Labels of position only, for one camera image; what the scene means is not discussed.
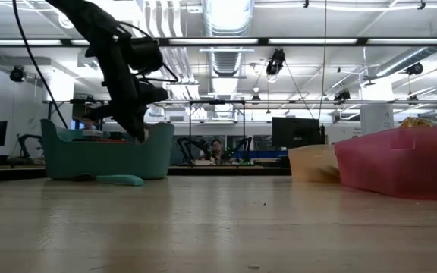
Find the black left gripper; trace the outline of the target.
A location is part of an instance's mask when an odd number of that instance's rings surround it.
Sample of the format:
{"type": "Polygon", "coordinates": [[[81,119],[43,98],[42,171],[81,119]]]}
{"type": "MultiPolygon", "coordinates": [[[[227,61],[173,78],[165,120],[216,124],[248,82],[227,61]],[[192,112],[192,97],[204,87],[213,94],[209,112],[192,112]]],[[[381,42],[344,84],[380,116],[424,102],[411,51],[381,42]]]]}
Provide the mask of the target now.
{"type": "Polygon", "coordinates": [[[149,104],[168,99],[168,92],[138,74],[150,74],[163,66],[162,53],[154,41],[117,41],[105,48],[89,47],[99,63],[111,101],[89,112],[89,119],[112,117],[139,143],[146,140],[143,114],[149,104]]]}

